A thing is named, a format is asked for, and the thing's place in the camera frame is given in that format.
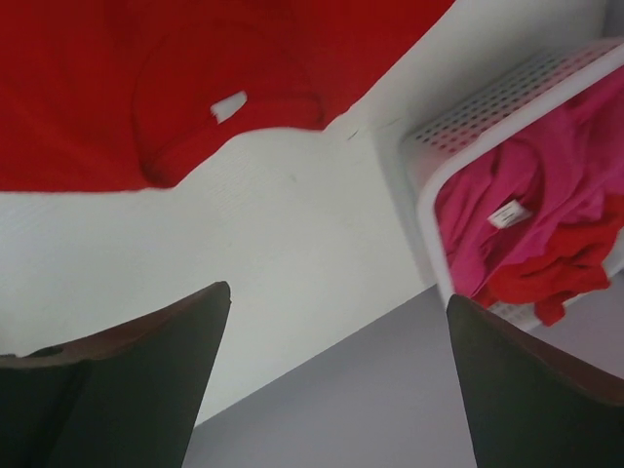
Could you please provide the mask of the red t shirt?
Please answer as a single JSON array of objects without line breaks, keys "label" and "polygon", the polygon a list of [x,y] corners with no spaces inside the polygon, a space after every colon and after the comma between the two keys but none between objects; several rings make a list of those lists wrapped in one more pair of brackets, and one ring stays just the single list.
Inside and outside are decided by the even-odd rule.
[{"label": "red t shirt", "polygon": [[170,188],[229,139],[321,131],[447,1],[5,1],[1,188]]},{"label": "red t shirt", "polygon": [[484,307],[531,303],[550,327],[565,316],[567,300],[610,286],[604,261],[622,228],[623,197],[608,195],[601,219],[559,225],[544,254],[499,267],[473,299]]}]

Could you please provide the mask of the white perforated plastic basket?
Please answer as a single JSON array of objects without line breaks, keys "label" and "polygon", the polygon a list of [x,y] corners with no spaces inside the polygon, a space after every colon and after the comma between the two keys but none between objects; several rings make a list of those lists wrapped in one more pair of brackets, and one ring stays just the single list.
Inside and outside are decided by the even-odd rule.
[{"label": "white perforated plastic basket", "polygon": [[409,134],[402,156],[413,190],[414,227],[443,303],[454,293],[434,204],[444,184],[507,137],[623,65],[620,37],[549,47]]}]

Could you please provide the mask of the pink t shirt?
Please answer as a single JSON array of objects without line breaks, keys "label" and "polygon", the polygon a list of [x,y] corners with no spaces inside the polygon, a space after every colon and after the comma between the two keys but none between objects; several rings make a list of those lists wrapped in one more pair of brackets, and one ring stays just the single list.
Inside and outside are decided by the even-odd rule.
[{"label": "pink t shirt", "polygon": [[453,175],[435,202],[457,293],[544,252],[555,228],[602,216],[623,192],[623,71],[509,137]]}]

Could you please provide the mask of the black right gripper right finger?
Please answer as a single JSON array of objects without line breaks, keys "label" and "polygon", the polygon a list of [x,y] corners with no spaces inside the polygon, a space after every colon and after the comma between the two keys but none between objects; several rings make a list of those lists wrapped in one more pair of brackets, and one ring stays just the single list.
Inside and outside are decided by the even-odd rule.
[{"label": "black right gripper right finger", "polygon": [[480,467],[620,467],[623,381],[454,295],[453,358]]}]

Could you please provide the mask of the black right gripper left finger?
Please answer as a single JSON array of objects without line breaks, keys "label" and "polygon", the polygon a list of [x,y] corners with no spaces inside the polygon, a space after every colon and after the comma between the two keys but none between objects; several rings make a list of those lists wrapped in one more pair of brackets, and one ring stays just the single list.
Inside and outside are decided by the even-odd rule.
[{"label": "black right gripper left finger", "polygon": [[5,467],[178,467],[231,305],[218,282],[98,333],[1,359]]}]

